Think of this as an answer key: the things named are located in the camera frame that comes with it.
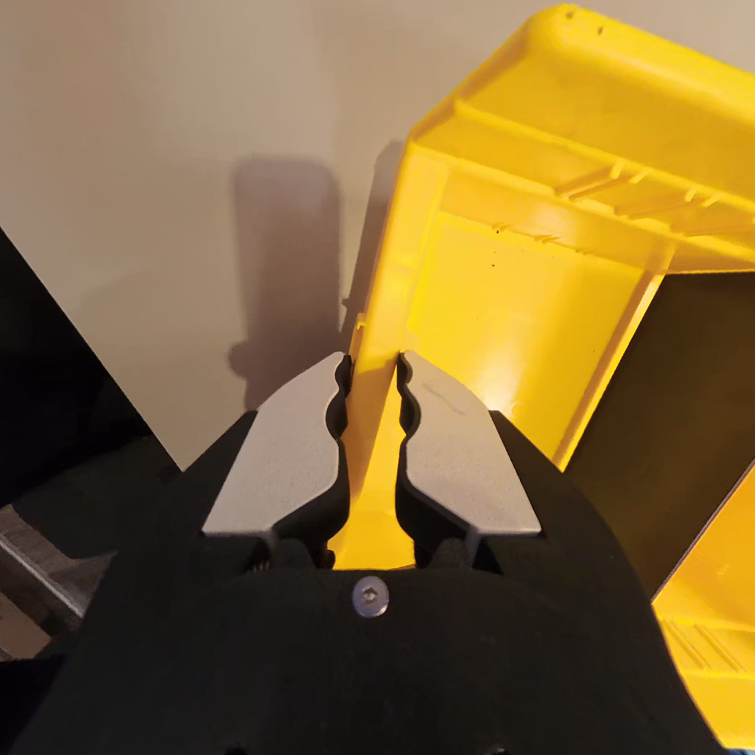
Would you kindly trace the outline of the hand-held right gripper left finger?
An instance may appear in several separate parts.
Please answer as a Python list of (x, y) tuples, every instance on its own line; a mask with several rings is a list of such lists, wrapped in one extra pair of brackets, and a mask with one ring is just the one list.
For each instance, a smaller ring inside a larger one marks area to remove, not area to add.
[(203, 524), (208, 537), (251, 536), (270, 550), (297, 539), (318, 557), (350, 514), (342, 441), (351, 359), (335, 352), (258, 409)]

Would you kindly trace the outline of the yellow plastic bin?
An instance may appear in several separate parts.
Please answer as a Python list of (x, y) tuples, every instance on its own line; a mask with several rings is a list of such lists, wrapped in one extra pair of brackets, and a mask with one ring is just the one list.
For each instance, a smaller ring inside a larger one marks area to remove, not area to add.
[(575, 5), (409, 134), (350, 352), (338, 569), (405, 568), (396, 357), (506, 415), (618, 538), (753, 750), (753, 72)]

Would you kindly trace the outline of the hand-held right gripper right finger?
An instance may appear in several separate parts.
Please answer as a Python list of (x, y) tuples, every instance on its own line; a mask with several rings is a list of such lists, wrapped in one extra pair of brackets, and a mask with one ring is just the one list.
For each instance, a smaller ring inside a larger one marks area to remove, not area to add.
[(430, 558), (459, 540), (475, 558), (486, 538), (531, 538), (541, 523), (487, 406), (415, 351), (400, 354), (396, 385), (404, 439), (396, 516)]

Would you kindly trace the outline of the grey metal frame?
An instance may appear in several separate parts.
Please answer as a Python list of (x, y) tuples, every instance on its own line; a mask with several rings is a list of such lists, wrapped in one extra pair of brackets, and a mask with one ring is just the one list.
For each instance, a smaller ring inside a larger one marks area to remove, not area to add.
[(1, 509), (2, 660), (65, 652), (112, 554), (72, 559)]

